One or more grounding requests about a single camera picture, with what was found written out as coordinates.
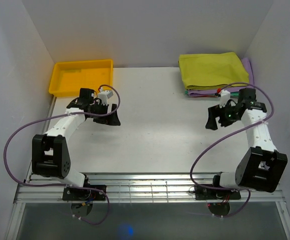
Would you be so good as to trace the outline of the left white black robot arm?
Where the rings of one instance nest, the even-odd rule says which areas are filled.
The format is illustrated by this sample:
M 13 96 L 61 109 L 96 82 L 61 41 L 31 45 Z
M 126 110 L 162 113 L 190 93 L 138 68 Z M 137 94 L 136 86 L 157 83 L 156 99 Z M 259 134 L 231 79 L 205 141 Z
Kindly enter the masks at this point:
M 66 106 L 59 121 L 44 134 L 37 134 L 32 139 L 32 173 L 74 187 L 73 193 L 80 200 L 91 195 L 91 187 L 86 184 L 87 177 L 72 168 L 67 141 L 88 118 L 97 124 L 121 125 L 117 114 L 120 96 L 117 96 L 117 104 L 109 104 L 108 100 L 118 92 L 113 87 L 104 90 L 104 86 L 102 84 L 98 88 L 98 93 L 90 88 L 81 88 L 79 96 Z

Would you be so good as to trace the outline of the yellow-green trousers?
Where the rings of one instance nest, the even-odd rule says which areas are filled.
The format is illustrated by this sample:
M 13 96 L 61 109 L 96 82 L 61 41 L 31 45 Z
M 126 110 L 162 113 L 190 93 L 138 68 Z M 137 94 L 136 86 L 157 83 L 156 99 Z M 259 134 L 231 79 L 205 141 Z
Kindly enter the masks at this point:
M 249 83 L 249 73 L 235 52 L 181 54 L 178 58 L 181 80 L 187 90 L 211 90 Z

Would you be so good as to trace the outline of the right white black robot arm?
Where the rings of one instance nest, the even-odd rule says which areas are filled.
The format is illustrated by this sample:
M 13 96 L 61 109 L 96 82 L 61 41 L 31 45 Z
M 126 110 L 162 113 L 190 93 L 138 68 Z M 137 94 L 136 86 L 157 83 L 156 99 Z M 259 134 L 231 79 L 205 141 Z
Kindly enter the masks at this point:
M 213 178 L 211 194 L 222 199 L 231 189 L 248 188 L 272 193 L 276 190 L 288 163 L 287 155 L 275 147 L 266 122 L 267 108 L 257 101 L 253 88 L 239 90 L 237 102 L 229 91 L 218 90 L 218 105 L 208 108 L 206 129 L 217 130 L 237 121 L 244 125 L 248 150 L 235 171 L 220 172 Z

